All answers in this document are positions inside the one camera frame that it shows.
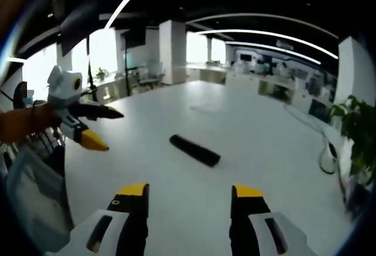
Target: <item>window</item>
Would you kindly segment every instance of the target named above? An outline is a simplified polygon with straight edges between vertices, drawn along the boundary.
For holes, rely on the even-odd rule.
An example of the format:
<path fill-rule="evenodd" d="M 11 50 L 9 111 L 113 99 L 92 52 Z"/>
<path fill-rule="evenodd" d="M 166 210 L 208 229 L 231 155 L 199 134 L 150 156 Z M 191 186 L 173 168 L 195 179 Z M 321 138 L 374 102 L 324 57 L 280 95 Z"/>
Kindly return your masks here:
<path fill-rule="evenodd" d="M 109 73 L 118 71 L 116 35 L 113 28 L 100 29 L 90 35 L 90 66 L 93 76 L 99 68 Z"/>
<path fill-rule="evenodd" d="M 212 61 L 226 62 L 226 44 L 218 39 L 211 40 L 211 59 Z"/>
<path fill-rule="evenodd" d="M 82 74 L 82 88 L 87 88 L 89 78 L 89 62 L 86 51 L 86 39 L 80 41 L 72 49 L 72 71 L 80 72 Z"/>
<path fill-rule="evenodd" d="M 22 78 L 28 83 L 28 89 L 34 90 L 34 100 L 46 100 L 48 97 L 48 77 L 56 65 L 56 44 L 40 50 L 27 59 L 22 67 Z"/>
<path fill-rule="evenodd" d="M 207 62 L 207 38 L 193 32 L 187 32 L 187 62 Z"/>

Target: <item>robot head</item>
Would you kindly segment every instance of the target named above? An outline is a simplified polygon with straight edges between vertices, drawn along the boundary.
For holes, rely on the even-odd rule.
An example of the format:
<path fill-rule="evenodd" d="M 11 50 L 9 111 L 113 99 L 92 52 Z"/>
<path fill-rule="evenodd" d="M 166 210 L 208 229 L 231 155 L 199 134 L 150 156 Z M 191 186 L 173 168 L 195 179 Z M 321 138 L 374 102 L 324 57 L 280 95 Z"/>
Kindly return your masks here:
<path fill-rule="evenodd" d="M 70 104 L 79 100 L 82 93 L 82 74 L 79 72 L 62 71 L 54 66 L 47 80 L 49 84 L 48 98 L 59 99 Z"/>

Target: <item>office desk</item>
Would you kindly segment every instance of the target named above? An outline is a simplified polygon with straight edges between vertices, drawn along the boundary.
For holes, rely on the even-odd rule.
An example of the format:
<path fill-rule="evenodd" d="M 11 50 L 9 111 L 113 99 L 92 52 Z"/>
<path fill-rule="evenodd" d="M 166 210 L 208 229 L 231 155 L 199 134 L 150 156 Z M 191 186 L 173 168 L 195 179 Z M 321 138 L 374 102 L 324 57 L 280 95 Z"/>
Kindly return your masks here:
<path fill-rule="evenodd" d="M 110 105 L 125 117 L 88 122 L 109 144 L 107 153 L 67 142 L 66 188 L 76 225 L 106 208 L 123 185 L 149 183 L 145 255 L 231 256 L 231 186 L 239 183 L 262 190 L 269 207 L 300 227 L 319 255 L 334 255 L 351 229 L 336 177 L 318 168 L 321 136 L 280 102 L 190 82 Z M 221 154 L 219 164 L 208 168 L 173 147 L 176 133 Z"/>

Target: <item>black ceiling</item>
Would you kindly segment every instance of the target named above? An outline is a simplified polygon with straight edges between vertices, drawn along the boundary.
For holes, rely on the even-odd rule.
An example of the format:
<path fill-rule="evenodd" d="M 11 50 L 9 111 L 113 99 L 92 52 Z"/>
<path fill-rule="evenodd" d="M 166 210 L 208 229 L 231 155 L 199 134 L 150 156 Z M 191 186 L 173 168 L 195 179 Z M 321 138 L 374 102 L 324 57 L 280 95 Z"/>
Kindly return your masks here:
<path fill-rule="evenodd" d="M 64 0 L 65 16 L 79 4 L 87 0 Z M 100 3 L 98 14 L 111 13 L 121 0 L 97 0 Z M 213 29 L 253 29 L 293 36 L 314 43 L 338 55 L 338 43 L 349 35 L 358 33 L 364 21 L 372 24 L 369 8 L 372 0 L 131 0 L 123 12 L 137 12 L 139 17 L 119 19 L 117 27 L 130 28 L 135 25 L 158 26 L 159 23 L 174 19 L 191 21 L 205 16 L 230 13 L 264 13 L 295 18 L 319 26 L 332 32 L 339 38 L 333 38 L 312 27 L 297 22 L 265 17 L 227 17 L 198 22 Z M 27 43 L 46 30 L 60 25 L 62 20 L 48 18 L 52 12 L 51 3 L 47 2 L 29 21 L 19 41 L 18 47 Z M 97 22 L 104 26 L 105 21 Z M 255 34 L 227 34 L 235 41 L 257 42 L 275 45 L 276 39 Z M 324 66 L 338 66 L 330 56 L 308 46 L 291 42 L 295 51 L 315 58 Z"/>

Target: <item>green leaves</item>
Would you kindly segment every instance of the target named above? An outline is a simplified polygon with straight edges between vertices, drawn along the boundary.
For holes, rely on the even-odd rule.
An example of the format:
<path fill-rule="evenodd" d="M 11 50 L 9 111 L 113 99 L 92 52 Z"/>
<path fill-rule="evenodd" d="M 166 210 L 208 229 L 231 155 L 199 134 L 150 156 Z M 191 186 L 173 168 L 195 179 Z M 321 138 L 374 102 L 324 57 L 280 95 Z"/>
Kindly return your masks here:
<path fill-rule="evenodd" d="M 341 135 L 354 141 L 351 149 L 351 175 L 361 171 L 376 179 L 376 107 L 349 96 L 346 103 L 333 105 L 330 116 L 342 120 Z"/>

